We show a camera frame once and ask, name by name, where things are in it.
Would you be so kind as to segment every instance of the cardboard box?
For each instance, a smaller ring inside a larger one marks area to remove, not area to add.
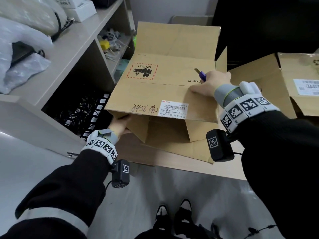
[[[271,54],[230,72],[232,84],[255,82],[289,118],[319,124],[319,54]]]
[[[145,145],[213,163],[206,133],[218,127],[217,102],[191,92],[204,72],[227,69],[227,50],[215,61],[220,27],[138,23],[135,53],[106,109],[133,113],[128,128]]]
[[[84,0],[55,0],[63,8],[77,8]]]
[[[64,10],[68,17],[73,17],[75,21],[80,23],[96,14],[94,4],[90,0],[85,0],[76,9],[65,8]]]

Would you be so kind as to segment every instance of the black sweatshirt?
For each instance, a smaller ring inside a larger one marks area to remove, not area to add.
[[[245,176],[272,214],[285,238],[316,234],[318,222],[319,128],[306,121],[291,120],[278,111],[264,112],[238,125],[245,150]],[[22,200],[16,217],[24,210],[59,208],[90,226],[105,196],[103,181],[110,164],[99,152],[84,150],[71,165],[44,178]],[[86,236],[57,218],[24,220],[0,237],[81,239]]]

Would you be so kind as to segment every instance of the person's left hand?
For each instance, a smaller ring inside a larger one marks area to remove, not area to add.
[[[122,119],[116,119],[115,117],[113,117],[112,122],[108,128],[114,131],[119,140],[123,134],[130,132],[130,130],[126,129],[126,125],[130,120],[131,115],[125,116]]]

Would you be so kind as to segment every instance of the small white box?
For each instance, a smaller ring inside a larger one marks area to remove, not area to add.
[[[78,8],[65,8],[65,13],[68,17],[73,17],[77,22],[83,22],[96,13],[94,4],[90,0],[85,0]]]
[[[63,8],[77,8],[84,0],[55,0]]]

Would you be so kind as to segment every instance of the plastic packaging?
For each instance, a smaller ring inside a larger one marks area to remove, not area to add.
[[[8,94],[12,89],[27,82],[32,75],[44,71],[50,63],[50,60],[37,53],[31,54],[6,72],[0,92]]]
[[[47,50],[53,47],[51,38],[42,32],[0,17],[0,92],[4,94],[8,93],[4,79],[11,66],[12,43],[18,41],[32,46],[35,50]]]
[[[67,16],[55,0],[0,0],[0,16],[26,24],[49,36],[59,30],[55,13],[63,27]]]

